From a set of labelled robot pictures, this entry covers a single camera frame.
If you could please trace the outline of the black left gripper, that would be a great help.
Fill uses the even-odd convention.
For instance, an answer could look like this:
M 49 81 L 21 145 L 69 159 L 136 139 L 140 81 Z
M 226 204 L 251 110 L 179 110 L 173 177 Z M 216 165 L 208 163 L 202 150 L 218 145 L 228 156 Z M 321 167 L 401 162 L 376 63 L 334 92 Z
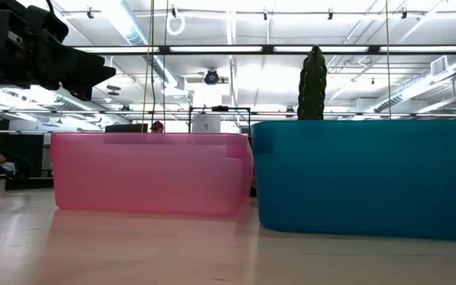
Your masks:
M 69 30 L 47 9 L 0 1 L 0 85 L 63 87 L 91 101 L 93 87 L 116 74 L 102 56 L 62 45 Z

